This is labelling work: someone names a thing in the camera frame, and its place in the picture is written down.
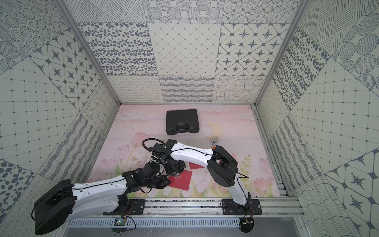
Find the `black plastic tool case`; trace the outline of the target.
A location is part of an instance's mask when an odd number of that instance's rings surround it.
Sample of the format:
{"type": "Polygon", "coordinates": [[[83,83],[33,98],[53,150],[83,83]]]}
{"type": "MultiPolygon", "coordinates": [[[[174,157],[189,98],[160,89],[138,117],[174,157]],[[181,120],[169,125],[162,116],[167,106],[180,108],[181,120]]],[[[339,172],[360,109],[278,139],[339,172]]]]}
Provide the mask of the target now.
{"type": "Polygon", "coordinates": [[[200,130],[197,109],[171,110],[166,112],[166,133],[198,133],[200,130]]]}

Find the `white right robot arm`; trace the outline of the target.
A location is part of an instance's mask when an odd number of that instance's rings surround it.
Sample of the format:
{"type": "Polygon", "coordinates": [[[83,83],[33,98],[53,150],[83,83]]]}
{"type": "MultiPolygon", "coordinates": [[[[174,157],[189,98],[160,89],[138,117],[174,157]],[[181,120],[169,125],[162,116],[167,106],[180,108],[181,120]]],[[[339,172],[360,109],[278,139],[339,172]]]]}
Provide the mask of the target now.
{"type": "Polygon", "coordinates": [[[167,175],[181,174],[185,169],[185,162],[204,167],[208,169],[214,182],[228,189],[237,206],[249,206],[251,196],[240,183],[240,179],[247,179],[248,176],[239,172],[238,162],[222,146],[203,149],[171,139],[165,143],[155,138],[153,140],[157,142],[153,147],[147,148],[145,142],[142,145],[151,152],[154,160],[163,165],[167,175]]]}

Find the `silver adjustable wrench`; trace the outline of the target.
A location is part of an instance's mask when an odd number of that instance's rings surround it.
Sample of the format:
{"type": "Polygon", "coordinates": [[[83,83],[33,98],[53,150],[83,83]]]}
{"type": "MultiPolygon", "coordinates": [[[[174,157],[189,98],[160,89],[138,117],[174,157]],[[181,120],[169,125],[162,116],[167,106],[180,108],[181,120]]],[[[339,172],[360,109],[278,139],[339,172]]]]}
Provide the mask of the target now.
{"type": "Polygon", "coordinates": [[[217,136],[213,136],[211,138],[211,145],[212,145],[212,148],[215,149],[217,143],[219,142],[219,138],[217,136]]]}

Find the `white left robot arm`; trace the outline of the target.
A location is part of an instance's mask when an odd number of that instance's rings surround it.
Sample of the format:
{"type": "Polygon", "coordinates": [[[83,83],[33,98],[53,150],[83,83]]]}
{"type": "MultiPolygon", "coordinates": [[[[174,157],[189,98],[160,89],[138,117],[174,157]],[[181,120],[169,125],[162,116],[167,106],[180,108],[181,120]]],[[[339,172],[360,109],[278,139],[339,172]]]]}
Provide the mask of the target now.
{"type": "Polygon", "coordinates": [[[164,189],[169,184],[170,180],[155,162],[93,183],[73,184],[69,179],[63,180],[35,201],[31,214],[35,234],[48,234],[68,221],[89,215],[140,215],[144,201],[131,201],[127,195],[144,187],[164,189]]]}

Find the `left green circuit board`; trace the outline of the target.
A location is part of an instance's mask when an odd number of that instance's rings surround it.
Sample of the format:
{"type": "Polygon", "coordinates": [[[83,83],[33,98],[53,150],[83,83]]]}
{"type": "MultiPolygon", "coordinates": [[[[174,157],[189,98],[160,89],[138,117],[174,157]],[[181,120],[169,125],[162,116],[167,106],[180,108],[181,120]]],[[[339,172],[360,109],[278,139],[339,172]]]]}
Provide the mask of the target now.
{"type": "Polygon", "coordinates": [[[121,234],[125,231],[127,231],[126,222],[123,219],[116,219],[111,227],[111,230],[115,234],[121,234]]]}

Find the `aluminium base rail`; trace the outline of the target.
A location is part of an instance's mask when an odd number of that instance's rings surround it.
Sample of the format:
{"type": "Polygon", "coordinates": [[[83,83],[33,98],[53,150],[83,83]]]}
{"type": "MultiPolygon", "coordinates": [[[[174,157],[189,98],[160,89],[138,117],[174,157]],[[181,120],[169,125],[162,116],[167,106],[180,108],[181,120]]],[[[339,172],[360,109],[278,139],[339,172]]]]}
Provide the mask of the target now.
{"type": "Polygon", "coordinates": [[[132,198],[127,215],[157,217],[304,217],[297,198],[253,197],[248,207],[237,208],[222,198],[132,198]]]}

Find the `red envelope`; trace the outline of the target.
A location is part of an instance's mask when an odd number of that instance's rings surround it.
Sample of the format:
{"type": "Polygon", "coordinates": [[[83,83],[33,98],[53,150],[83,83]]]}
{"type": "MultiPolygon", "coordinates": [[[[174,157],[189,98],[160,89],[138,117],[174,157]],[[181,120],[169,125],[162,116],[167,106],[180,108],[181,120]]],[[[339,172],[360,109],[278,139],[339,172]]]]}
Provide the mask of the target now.
{"type": "Polygon", "coordinates": [[[192,171],[184,170],[177,176],[170,176],[170,187],[188,191],[190,187],[190,181],[192,177],[192,171]]]}
{"type": "Polygon", "coordinates": [[[200,166],[200,165],[197,165],[197,164],[194,164],[194,163],[189,163],[189,169],[190,170],[200,169],[200,168],[203,168],[203,166],[200,166]]]}

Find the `right round circuit board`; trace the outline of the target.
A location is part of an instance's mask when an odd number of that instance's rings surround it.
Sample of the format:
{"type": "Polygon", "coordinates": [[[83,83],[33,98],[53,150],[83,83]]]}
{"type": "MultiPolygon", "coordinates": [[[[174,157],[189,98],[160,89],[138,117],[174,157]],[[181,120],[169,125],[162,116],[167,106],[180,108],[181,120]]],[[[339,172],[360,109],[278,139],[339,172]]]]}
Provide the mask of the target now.
{"type": "Polygon", "coordinates": [[[254,228],[254,218],[253,217],[240,218],[239,228],[243,233],[251,232],[254,228]]]}

